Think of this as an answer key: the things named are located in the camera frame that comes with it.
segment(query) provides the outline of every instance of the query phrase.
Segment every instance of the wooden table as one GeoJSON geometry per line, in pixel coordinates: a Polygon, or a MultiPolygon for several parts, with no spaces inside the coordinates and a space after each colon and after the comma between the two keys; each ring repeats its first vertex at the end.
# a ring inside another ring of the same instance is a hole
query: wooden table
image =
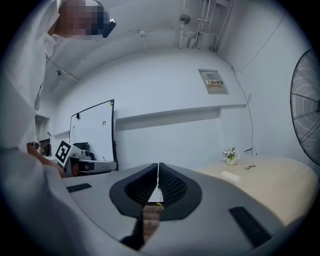
{"type": "Polygon", "coordinates": [[[240,176],[233,184],[270,209],[284,226],[305,216],[319,191],[315,172],[290,158],[245,156],[237,165],[229,166],[220,161],[198,170],[224,180],[220,176],[223,171],[240,176]],[[256,167],[246,170],[250,165],[256,167]]]}

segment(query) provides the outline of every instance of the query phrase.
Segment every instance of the whiteboard frame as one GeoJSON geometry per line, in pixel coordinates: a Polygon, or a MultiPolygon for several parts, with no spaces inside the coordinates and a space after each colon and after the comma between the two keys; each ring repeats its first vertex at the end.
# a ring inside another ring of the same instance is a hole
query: whiteboard frame
{"type": "Polygon", "coordinates": [[[118,158],[117,158],[117,150],[116,150],[116,142],[115,142],[115,138],[114,138],[114,109],[115,109],[115,100],[114,99],[111,99],[111,100],[108,100],[108,101],[105,101],[105,102],[102,102],[102,103],[99,103],[97,105],[94,105],[94,106],[91,106],[91,107],[88,107],[86,108],[85,110],[82,110],[80,112],[77,112],[76,114],[72,115],[71,118],[70,118],[70,130],[69,130],[69,143],[71,143],[71,123],[72,123],[72,117],[84,112],[84,111],[87,111],[89,109],[92,109],[96,106],[99,106],[101,104],[105,104],[105,103],[112,103],[112,115],[111,115],[111,139],[112,139],[112,154],[113,154],[113,161],[116,162],[116,170],[118,171],[119,168],[118,168],[118,158]]]}

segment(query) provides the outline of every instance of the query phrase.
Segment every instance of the industrial fan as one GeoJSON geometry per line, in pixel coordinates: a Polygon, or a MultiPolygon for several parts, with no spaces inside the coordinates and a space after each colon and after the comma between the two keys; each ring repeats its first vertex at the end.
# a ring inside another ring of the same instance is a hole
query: industrial fan
{"type": "Polygon", "coordinates": [[[320,66],[312,49],[302,55],[294,69],[290,106],[294,131],[303,151],[320,165],[320,66]]]}

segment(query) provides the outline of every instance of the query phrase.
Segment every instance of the ceiling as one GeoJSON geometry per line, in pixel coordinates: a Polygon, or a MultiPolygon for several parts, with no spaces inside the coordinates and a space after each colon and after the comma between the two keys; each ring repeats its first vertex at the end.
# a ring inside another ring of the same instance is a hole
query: ceiling
{"type": "MultiPolygon", "coordinates": [[[[101,0],[115,19],[116,27],[106,39],[79,41],[56,38],[53,56],[47,60],[43,94],[56,99],[76,86],[92,71],[121,57],[146,52],[139,31],[144,31],[148,51],[179,47],[182,13],[190,15],[191,22],[184,26],[182,47],[188,47],[199,22],[201,0],[101,0]],[[69,75],[58,70],[61,68],[69,75]]],[[[230,0],[216,0],[211,30],[204,28],[201,49],[209,49],[218,35],[227,15],[230,0]]]]}

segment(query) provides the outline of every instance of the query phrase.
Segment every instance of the black fan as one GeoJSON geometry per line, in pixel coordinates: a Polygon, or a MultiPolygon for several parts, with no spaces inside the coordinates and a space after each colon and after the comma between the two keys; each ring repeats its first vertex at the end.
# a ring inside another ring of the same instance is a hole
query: black fan
{"type": "Polygon", "coordinates": [[[320,165],[320,66],[312,49],[302,55],[294,69],[290,105],[299,143],[306,155],[320,165]]]}

